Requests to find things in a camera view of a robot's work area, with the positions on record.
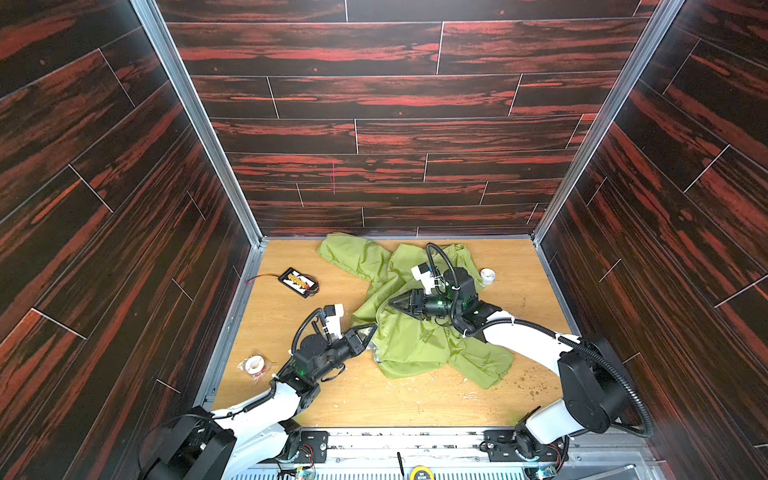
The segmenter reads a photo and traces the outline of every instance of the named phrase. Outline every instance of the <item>wood grain wall panel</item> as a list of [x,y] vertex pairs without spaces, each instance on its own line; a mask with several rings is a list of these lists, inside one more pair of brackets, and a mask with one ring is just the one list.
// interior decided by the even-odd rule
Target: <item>wood grain wall panel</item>
[[166,22],[344,22],[343,0],[158,0]]
[[578,180],[576,180],[574,188],[588,205],[592,197],[600,190],[605,178],[605,174],[597,166],[597,162],[591,161],[584,168],[584,172]]
[[350,22],[428,22],[450,20],[539,20],[632,16],[635,0],[347,0]]
[[31,422],[19,422],[45,404],[84,340],[30,310],[0,343],[0,464]]
[[488,182],[483,205],[548,203],[560,185],[560,178]]
[[579,148],[581,146],[589,133],[589,129],[592,128],[595,118],[595,114],[583,114],[581,116],[581,120],[578,122],[578,125],[576,125],[574,133],[568,141],[568,148]]
[[552,270],[552,275],[560,286],[560,291],[563,294],[565,302],[568,304],[568,308],[571,309],[571,314],[579,319],[579,329],[584,330],[584,334],[596,331],[596,319],[593,312],[590,310],[589,299],[582,291],[572,287],[572,285],[578,285],[579,282],[586,282],[587,285],[594,285],[594,280],[589,276],[584,280],[578,278],[579,276],[583,276],[584,272],[582,271],[579,273],[578,270],[562,267],[557,257],[550,261],[549,267]]
[[[643,402],[654,420],[654,437],[648,441],[657,458],[668,458],[662,465],[672,465],[680,478],[706,478],[708,471],[706,460],[698,459],[698,449],[672,400],[664,392],[664,388],[654,376],[654,371],[641,353],[635,359],[627,362],[624,367],[630,373]],[[667,480],[675,480],[672,469],[665,470]]]
[[240,182],[419,182],[424,154],[227,154]]
[[614,121],[681,190],[686,190],[727,145],[641,81]]
[[110,296],[111,304],[88,336],[93,348],[78,355],[2,466],[6,475],[61,478],[65,474],[113,387],[120,388],[116,382],[121,372],[130,371],[131,353],[145,327],[154,322],[164,292],[172,284],[172,273],[189,250],[191,232],[201,221],[190,200],[174,208],[120,292],[113,300]]
[[579,116],[361,120],[360,153],[443,153],[565,148]]
[[0,98],[139,25],[128,0],[5,4],[0,23]]
[[166,82],[72,166],[116,210],[188,126],[184,107]]
[[637,4],[637,9],[634,12],[635,17],[650,17],[656,7],[659,6],[661,0],[640,0]]
[[[203,154],[197,137],[187,132],[37,302],[37,308],[88,336],[174,208],[186,197]],[[179,175],[179,171],[186,171],[189,177]]]
[[[621,255],[614,249],[578,192],[568,197],[564,209],[567,216],[561,222],[561,229],[565,232],[563,235],[570,235],[574,239],[572,245],[579,243],[581,255],[585,256],[584,265],[579,270],[591,272],[592,279],[599,282],[616,265]],[[571,250],[570,247],[564,247],[563,253],[570,254]]]
[[232,244],[230,246],[230,262],[237,272],[238,277],[243,275],[245,270],[245,264],[248,261],[250,255],[250,241],[245,233],[243,225],[237,219],[237,216],[233,213],[233,226],[234,232],[230,231],[230,235],[233,237]]
[[768,67],[765,5],[759,0],[687,2],[678,27]]
[[491,237],[494,235],[530,235],[533,233],[534,228],[536,228],[536,225],[531,223],[517,227],[419,227],[418,233],[419,237],[449,237],[451,235],[482,235],[483,237]]
[[768,271],[768,171],[729,147],[686,195]]
[[277,118],[266,77],[194,75],[192,83],[210,117]]
[[355,124],[350,120],[216,118],[211,123],[225,151],[259,154],[356,152]]
[[364,227],[358,207],[251,207],[251,210],[259,227]]
[[363,208],[366,227],[525,225],[535,204]]
[[509,114],[596,114],[618,75],[618,71],[524,74]]
[[[701,386],[675,402],[679,409],[688,408],[688,404],[699,401],[692,397],[701,396],[702,390],[711,397],[710,405],[682,415],[687,421],[700,422],[692,431],[703,432],[710,428],[706,425],[723,422],[722,418],[717,418],[720,415],[732,417],[750,442],[765,442],[768,415],[757,407],[768,401],[768,370],[765,366],[744,349],[738,336],[676,266],[670,265],[656,235],[633,219],[631,208],[611,180],[595,196],[591,211],[604,231],[611,232],[611,240],[615,242],[622,263],[627,265],[637,283],[643,299],[635,300],[635,303],[645,302],[658,314],[657,325],[654,325],[654,318],[647,319],[650,328],[646,333],[654,338],[643,342],[641,351],[649,355],[648,359],[668,356],[672,350],[675,354],[684,353],[687,358],[695,359],[695,366],[691,366],[695,376],[684,377],[698,379]],[[659,380],[670,378],[670,384],[677,382],[671,378],[677,374],[671,365],[677,363],[658,366]],[[702,418],[702,412],[709,412],[714,418]],[[725,424],[718,428],[729,427]]]
[[67,168],[0,223],[0,338],[5,338],[109,218]]
[[653,56],[650,57],[640,79],[658,93],[663,94],[698,41],[697,36],[679,29],[673,23]]
[[653,232],[672,264],[686,273],[712,305],[763,274],[616,125],[611,126],[593,161],[611,182],[638,199],[632,204],[632,220]]
[[440,23],[168,25],[190,74],[429,75]]
[[560,178],[576,150],[430,154],[426,181],[500,181]]
[[132,108],[98,51],[0,99],[0,218]]
[[240,182],[240,188],[251,207],[303,207],[299,186],[281,182],[267,184],[261,182]]
[[420,207],[479,205],[485,183],[301,184],[307,207]]
[[230,216],[226,215],[228,208],[229,201],[226,196],[222,196],[216,207],[205,217],[205,222],[194,232],[193,246],[174,273],[174,280],[193,299],[197,298],[200,286],[232,223]]
[[174,343],[158,373],[160,380],[183,393],[183,405],[179,413],[194,405],[194,397],[207,369],[207,360],[203,363],[203,359],[210,358],[239,283],[239,278],[232,270],[231,255],[233,248],[243,247],[238,240],[237,226],[237,223],[232,223],[229,228],[219,226],[226,231],[223,241],[220,248],[214,251],[215,256],[204,272],[199,293],[184,317],[182,327],[177,330]]
[[368,228],[368,227],[267,227],[265,235],[275,237],[325,237],[329,233],[347,233],[357,237],[416,237],[417,227]]
[[768,168],[768,68],[700,41],[664,97]]
[[178,286],[168,285],[65,479],[110,478],[117,470],[190,304]]
[[133,433],[124,445],[122,458],[112,480],[133,480],[139,477],[141,473],[138,462],[141,462],[143,467],[149,461],[152,452],[166,439],[170,429],[162,428],[160,425],[175,416],[179,411],[180,402],[180,393],[153,381],[152,392],[144,404]]
[[621,70],[646,18],[449,22],[440,74]]
[[221,296],[219,297],[217,307],[209,313],[210,322],[205,329],[205,334],[201,337],[197,348],[194,350],[195,356],[191,363],[192,367],[185,372],[186,379],[180,379],[180,381],[186,380],[186,382],[179,383],[180,385],[185,385],[181,390],[184,394],[180,401],[179,412],[186,412],[196,405],[197,390],[203,382],[203,376],[214,353],[216,341],[219,338],[224,321],[227,319],[227,312],[232,304],[237,284],[240,282],[237,273],[232,271],[232,268],[228,270],[229,275],[220,285]]
[[520,75],[271,78],[280,118],[504,117]]
[[105,45],[101,52],[136,105],[168,80],[142,27]]
[[730,324],[734,332],[744,341],[747,348],[768,364],[768,280],[744,290],[717,308],[720,315]]

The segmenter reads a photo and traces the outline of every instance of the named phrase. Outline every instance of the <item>table surface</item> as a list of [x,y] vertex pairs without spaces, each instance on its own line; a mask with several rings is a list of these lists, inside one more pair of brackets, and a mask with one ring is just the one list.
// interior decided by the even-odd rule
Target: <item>table surface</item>
[[[400,243],[423,247],[429,240],[380,240],[394,251]],[[463,243],[479,269],[492,268],[496,281],[480,292],[481,300],[557,332],[570,329],[530,240],[432,240]],[[312,310],[343,303],[342,328],[365,300],[368,283],[321,259],[318,240],[271,240],[259,273],[284,272],[289,266],[318,279],[320,291],[303,299],[273,276],[255,280],[240,331],[217,393],[214,408],[235,405],[269,388],[269,378],[288,360],[296,328]],[[243,359],[259,353],[270,371],[258,382],[239,370]],[[504,426],[514,425],[537,406],[562,396],[550,370],[515,355],[509,374],[483,390],[451,366],[405,379],[387,379],[372,353],[346,362],[346,371],[324,383],[314,403],[296,417],[304,426]]]

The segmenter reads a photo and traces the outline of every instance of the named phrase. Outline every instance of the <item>tape roll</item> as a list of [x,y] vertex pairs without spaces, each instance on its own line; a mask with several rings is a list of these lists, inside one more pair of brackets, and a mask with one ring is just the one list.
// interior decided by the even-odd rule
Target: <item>tape roll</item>
[[483,285],[490,285],[496,280],[496,272],[489,268],[484,268],[480,270],[480,277],[482,278]]
[[261,355],[254,355],[245,361],[245,371],[250,375],[256,375],[264,370],[264,358]]

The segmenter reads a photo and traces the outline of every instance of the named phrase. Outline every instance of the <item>black mounting bracket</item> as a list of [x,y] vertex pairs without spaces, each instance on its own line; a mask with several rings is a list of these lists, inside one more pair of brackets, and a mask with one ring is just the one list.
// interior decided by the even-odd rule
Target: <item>black mounting bracket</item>
[[[515,448],[515,430],[485,430],[483,443],[479,448],[481,452],[488,453],[490,462],[530,462],[529,458],[522,458]],[[558,459],[557,450],[550,446],[542,452],[536,462],[555,462]]]
[[[323,430],[302,430],[301,445],[308,445],[311,448],[312,460],[315,463],[325,463],[328,457],[328,432]],[[299,449],[299,456],[293,463],[308,464],[311,463],[310,456],[302,449]]]

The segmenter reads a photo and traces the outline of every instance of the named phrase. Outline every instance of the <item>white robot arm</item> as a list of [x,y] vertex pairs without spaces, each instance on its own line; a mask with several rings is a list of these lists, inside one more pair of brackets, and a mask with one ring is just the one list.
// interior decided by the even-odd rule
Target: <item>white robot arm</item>
[[[328,305],[304,320],[293,337],[291,358],[273,376],[269,391],[227,409],[209,413],[195,407],[182,415],[143,465],[139,479],[219,480],[281,454],[295,458],[298,445],[289,438],[297,439],[300,431],[286,429],[284,421],[309,407],[320,383],[334,369],[343,372],[344,362],[362,353],[376,331],[369,324],[340,333],[341,315],[341,305]],[[310,324],[316,333],[299,346]]]
[[[604,338],[579,338],[516,319],[480,300],[474,279],[466,269],[454,268],[440,247],[428,243],[426,250],[429,264],[413,269],[424,288],[392,298],[392,308],[421,320],[448,317],[464,336],[504,346],[560,377],[563,398],[529,413],[515,427],[513,442],[521,458],[537,459],[548,444],[566,435],[602,433],[610,427],[643,437],[653,434],[650,414],[634,391],[629,373]],[[442,274],[435,268],[432,252],[448,266]],[[437,279],[442,279],[442,288]],[[616,423],[629,405],[643,419],[642,430]]]

